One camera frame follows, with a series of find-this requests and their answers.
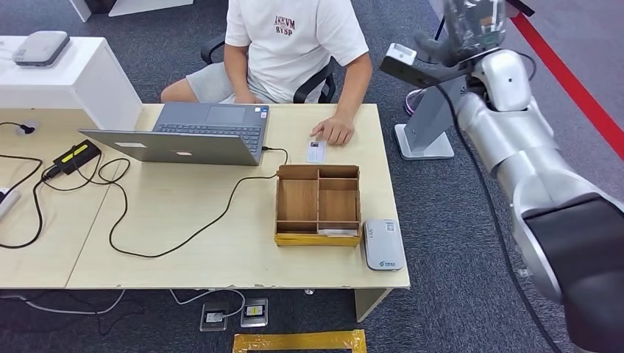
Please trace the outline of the person's left hand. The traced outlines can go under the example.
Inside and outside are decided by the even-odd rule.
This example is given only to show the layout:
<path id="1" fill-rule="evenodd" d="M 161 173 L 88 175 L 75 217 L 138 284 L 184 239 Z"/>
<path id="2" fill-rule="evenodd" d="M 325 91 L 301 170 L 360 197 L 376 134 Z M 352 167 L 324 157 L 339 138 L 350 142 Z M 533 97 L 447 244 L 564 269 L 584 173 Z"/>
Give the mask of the person's left hand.
<path id="1" fill-rule="evenodd" d="M 350 142 L 354 131 L 353 117 L 335 113 L 319 122 L 310 136 L 331 146 L 343 146 Z"/>

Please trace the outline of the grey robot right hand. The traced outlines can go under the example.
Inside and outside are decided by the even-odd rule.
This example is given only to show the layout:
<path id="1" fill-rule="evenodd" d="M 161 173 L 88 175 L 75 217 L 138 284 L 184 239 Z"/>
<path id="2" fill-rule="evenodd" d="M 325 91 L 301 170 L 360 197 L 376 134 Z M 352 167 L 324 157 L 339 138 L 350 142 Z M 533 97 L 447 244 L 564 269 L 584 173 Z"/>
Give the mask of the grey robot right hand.
<path id="1" fill-rule="evenodd" d="M 443 2 L 447 37 L 434 40 L 415 34 L 416 46 L 434 61 L 451 68 L 475 55 L 499 47 L 506 35 L 505 1 Z"/>

